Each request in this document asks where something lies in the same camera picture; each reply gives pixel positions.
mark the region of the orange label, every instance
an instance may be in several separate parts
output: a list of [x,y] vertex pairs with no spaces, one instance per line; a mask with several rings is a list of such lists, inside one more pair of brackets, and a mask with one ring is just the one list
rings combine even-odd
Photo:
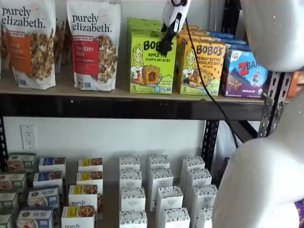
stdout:
[[9,57],[15,70],[31,74],[30,37],[24,32],[8,31],[4,33]]

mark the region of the red label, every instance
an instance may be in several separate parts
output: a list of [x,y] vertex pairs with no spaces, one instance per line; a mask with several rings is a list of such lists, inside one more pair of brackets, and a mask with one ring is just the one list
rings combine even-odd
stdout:
[[98,75],[98,40],[73,40],[73,69],[82,75]]

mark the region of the electrical outlet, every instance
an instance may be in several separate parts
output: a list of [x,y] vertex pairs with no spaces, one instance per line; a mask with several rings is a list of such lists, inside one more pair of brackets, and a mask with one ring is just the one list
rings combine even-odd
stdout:
[[20,125],[22,146],[24,150],[36,150],[36,128],[35,125]]

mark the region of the metal shelf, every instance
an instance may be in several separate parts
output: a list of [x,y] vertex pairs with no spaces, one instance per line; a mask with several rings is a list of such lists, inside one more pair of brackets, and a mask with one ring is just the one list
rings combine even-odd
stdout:
[[[62,67],[57,85],[48,90],[20,88],[11,71],[0,79],[0,110],[3,116],[224,120],[206,96],[130,94],[127,75],[119,74],[111,92],[74,88],[71,66]],[[231,120],[261,120],[261,99],[215,97]]]

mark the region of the purely elizabeth granola bag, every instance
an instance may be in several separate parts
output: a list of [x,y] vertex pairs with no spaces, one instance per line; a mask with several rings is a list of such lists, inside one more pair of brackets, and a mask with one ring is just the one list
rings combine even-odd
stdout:
[[75,87],[115,89],[120,33],[120,5],[100,0],[67,0],[73,35]]
[[20,87],[55,86],[54,0],[0,0],[4,38]]

